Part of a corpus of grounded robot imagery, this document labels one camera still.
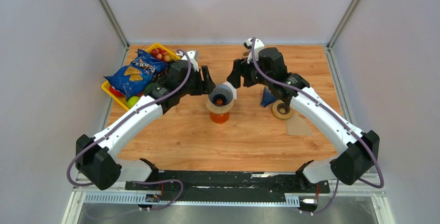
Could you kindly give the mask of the blue glass dripper cone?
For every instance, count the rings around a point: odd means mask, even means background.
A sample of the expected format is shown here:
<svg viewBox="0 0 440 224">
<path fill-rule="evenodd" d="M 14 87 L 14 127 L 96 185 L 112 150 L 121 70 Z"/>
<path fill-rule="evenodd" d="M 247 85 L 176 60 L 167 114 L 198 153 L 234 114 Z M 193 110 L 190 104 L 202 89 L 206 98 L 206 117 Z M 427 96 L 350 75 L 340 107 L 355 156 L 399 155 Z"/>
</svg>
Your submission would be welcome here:
<svg viewBox="0 0 440 224">
<path fill-rule="evenodd" d="M 215 106 L 226 106 L 233 100 L 231 90 L 223 85 L 216 85 L 215 89 L 208 95 L 209 101 Z"/>
</svg>

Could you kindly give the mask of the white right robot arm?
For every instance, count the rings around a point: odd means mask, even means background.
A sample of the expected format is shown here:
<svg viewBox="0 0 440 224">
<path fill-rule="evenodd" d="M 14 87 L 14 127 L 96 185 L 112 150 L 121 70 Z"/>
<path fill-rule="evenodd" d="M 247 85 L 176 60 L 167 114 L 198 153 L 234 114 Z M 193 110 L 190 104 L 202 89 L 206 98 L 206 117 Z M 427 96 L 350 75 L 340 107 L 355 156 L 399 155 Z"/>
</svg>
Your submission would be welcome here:
<svg viewBox="0 0 440 224">
<path fill-rule="evenodd" d="M 288 72 L 277 48 L 262 49 L 256 62 L 250 58 L 234 60 L 227 81 L 234 88 L 256 84 L 268 87 L 272 95 L 306 117 L 333 144 L 338 152 L 336 157 L 311 160 L 296 171 L 300 190 L 307 192 L 321 181 L 334 179 L 353 185 L 377 165 L 378 134 L 351 124 L 325 103 L 302 76 Z"/>
</svg>

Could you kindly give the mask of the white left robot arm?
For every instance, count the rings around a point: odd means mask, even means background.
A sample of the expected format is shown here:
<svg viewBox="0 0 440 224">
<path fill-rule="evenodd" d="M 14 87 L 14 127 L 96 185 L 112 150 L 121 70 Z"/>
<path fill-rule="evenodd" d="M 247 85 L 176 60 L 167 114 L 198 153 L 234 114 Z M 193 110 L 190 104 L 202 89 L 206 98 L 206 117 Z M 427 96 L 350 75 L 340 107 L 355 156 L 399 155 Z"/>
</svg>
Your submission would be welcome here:
<svg viewBox="0 0 440 224">
<path fill-rule="evenodd" d="M 118 181 L 139 181 L 145 189 L 154 189 L 159 176 L 153 172 L 152 165 L 142 159 L 119 160 L 120 152 L 182 97 L 209 94 L 214 88 L 208 66 L 196 68 L 186 60 L 174 62 L 168 74 L 148 84 L 143 96 L 122 117 L 93 137 L 83 134 L 77 139 L 76 156 L 68 169 L 76 167 L 89 180 L 85 186 L 96 186 L 100 190 Z"/>
</svg>

